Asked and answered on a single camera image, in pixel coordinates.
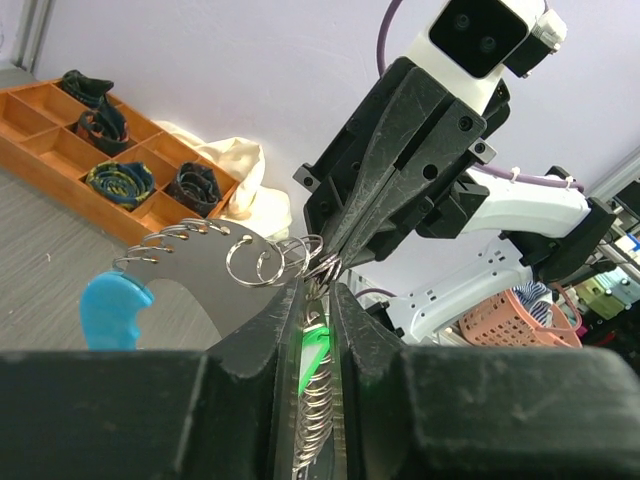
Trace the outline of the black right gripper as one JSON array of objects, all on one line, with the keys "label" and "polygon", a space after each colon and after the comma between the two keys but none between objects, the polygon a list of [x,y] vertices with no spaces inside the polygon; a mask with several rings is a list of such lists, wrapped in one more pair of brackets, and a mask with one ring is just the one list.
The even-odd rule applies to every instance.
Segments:
[{"label": "black right gripper", "polygon": [[468,170],[510,113],[500,81],[476,113],[406,57],[374,84],[296,180],[309,233],[346,268],[383,261],[405,238],[454,239],[489,196]]}]

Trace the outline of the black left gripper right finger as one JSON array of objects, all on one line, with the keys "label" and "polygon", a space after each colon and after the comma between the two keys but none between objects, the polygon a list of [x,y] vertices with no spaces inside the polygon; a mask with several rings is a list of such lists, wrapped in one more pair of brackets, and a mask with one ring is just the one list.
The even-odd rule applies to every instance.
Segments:
[{"label": "black left gripper right finger", "polygon": [[329,293],[348,479],[635,479],[639,379],[599,348],[409,346]]}]

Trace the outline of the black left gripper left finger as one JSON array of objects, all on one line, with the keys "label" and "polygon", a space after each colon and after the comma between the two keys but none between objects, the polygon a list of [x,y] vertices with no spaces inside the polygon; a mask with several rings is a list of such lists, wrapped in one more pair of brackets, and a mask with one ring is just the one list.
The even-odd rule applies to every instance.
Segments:
[{"label": "black left gripper left finger", "polygon": [[5,352],[5,479],[289,479],[305,288],[206,351]]}]

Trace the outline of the green key tag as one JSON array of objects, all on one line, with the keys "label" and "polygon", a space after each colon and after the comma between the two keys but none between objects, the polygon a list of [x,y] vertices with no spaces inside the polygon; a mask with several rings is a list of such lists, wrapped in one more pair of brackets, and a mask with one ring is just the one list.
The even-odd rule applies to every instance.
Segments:
[{"label": "green key tag", "polygon": [[316,373],[321,361],[330,352],[330,330],[326,326],[315,326],[302,336],[299,367],[298,396],[301,396]]}]

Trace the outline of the metal key holder blue handle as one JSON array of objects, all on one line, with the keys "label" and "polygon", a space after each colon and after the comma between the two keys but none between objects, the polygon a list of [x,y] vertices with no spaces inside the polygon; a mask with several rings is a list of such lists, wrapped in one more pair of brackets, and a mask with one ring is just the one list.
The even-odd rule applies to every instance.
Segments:
[{"label": "metal key holder blue handle", "polygon": [[145,236],[97,275],[79,306],[88,347],[133,351],[150,284],[190,292],[220,334],[205,356],[193,447],[216,479],[306,479],[333,429],[330,352],[298,396],[302,336],[328,325],[339,266],[317,235],[268,240],[223,220],[187,218]]}]

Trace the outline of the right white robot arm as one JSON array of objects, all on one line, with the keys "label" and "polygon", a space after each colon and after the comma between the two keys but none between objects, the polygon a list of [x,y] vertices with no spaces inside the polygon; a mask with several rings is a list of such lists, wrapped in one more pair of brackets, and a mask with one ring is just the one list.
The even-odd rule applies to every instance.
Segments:
[{"label": "right white robot arm", "polygon": [[482,115],[423,68],[395,60],[318,161],[295,178],[310,193],[307,229],[344,268],[387,259],[411,233],[454,239],[494,230],[473,260],[433,287],[369,308],[407,343],[437,332],[483,300],[530,280],[576,272],[614,221],[559,168],[530,183],[487,175],[489,131],[508,116],[506,100]]}]

